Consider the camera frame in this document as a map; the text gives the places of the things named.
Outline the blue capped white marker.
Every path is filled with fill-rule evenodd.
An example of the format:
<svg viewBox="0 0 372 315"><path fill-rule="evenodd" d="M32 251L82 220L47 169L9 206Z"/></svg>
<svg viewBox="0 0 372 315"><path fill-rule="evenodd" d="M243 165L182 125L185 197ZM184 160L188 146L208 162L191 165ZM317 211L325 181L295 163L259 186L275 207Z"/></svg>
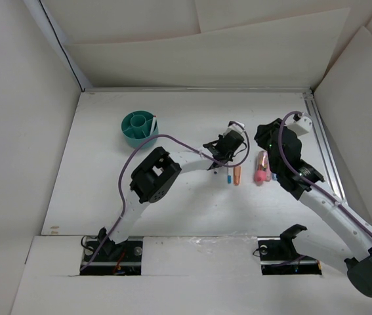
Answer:
<svg viewBox="0 0 372 315"><path fill-rule="evenodd" d="M231 184L232 183L231 168L227 167L226 168L226 173L227 173L227 183Z"/></svg>

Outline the red capped white marker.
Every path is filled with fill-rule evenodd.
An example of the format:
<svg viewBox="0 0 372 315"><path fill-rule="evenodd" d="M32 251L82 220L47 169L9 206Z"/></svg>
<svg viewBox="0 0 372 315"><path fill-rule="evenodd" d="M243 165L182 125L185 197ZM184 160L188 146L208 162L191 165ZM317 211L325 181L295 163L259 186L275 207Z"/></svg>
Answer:
<svg viewBox="0 0 372 315"><path fill-rule="evenodd" d="M155 130L156 123L157 123L157 116L154 115L151 121L151 127L150 127L150 133L149 133L150 136L153 134Z"/></svg>

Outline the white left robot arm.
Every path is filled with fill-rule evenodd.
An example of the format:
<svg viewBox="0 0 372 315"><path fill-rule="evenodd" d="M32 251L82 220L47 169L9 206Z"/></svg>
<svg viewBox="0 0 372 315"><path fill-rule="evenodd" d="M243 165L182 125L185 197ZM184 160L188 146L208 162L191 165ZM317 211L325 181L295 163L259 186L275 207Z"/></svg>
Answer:
<svg viewBox="0 0 372 315"><path fill-rule="evenodd" d="M98 233L99 252L108 260L112 261L120 256L121 243L130 236L135 222L150 204L165 197L179 175L239 166L245 160L234 162L233 159L241 145L244 145L246 152L249 153L249 139L246 132L230 130L220 135L218 140L204 144L203 147L208 149L208 154L172 136L159 135L158 137L168 138L187 150L171 154L161 146L153 149L132 171L128 194L124 194L123 175L138 151L135 150L128 157L117 181L117 189L121 198L120 214L111 226L101 228Z"/></svg>

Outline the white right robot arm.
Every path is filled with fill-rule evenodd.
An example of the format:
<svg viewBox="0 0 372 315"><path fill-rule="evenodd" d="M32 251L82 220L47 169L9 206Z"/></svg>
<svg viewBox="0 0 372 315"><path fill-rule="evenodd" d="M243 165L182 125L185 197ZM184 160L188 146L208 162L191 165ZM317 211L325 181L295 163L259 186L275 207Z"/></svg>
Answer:
<svg viewBox="0 0 372 315"><path fill-rule="evenodd" d="M317 238L301 224L280 236L280 253L288 258L306 255L345 274L363 295L372 298L372 225L335 195L323 175L301 158L299 135L276 119L259 125L254 137L268 154L279 185L312 210L336 235L339 243Z"/></svg>

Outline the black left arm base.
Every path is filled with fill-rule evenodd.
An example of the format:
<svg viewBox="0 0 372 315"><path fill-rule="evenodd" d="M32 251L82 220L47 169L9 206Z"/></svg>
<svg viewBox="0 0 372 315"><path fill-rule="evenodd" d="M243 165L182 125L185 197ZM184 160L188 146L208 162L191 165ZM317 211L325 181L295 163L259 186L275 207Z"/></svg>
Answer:
<svg viewBox="0 0 372 315"><path fill-rule="evenodd" d="M100 245L100 240L97 237L83 236L80 242L83 248L80 275L140 276L143 241L143 237L133 237L120 244L110 246L110 241L107 240L93 258Z"/></svg>

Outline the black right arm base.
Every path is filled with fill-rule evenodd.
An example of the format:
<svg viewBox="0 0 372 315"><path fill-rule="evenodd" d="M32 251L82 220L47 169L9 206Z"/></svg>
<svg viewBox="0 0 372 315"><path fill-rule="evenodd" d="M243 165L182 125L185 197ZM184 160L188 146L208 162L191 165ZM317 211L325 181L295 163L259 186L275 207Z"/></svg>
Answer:
<svg viewBox="0 0 372 315"><path fill-rule="evenodd" d="M295 224L279 236L261 236L252 255L260 260L263 276L322 275L320 262L297 253L293 240L307 227Z"/></svg>

